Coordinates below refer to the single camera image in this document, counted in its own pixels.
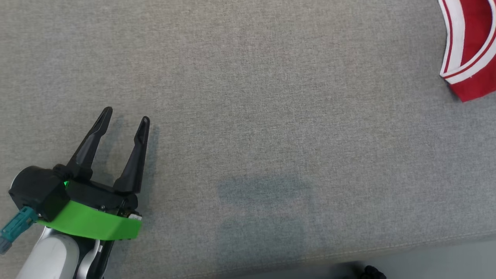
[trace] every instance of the gray fabric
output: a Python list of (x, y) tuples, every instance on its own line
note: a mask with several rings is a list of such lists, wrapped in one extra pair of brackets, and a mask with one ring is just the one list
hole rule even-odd
[[(0, 1), (0, 222), (105, 106), (116, 179), (152, 122), (138, 239), (108, 278), (228, 277), (496, 232), (496, 94), (438, 76), (432, 0)], [(40, 232), (0, 257), (14, 278)]]

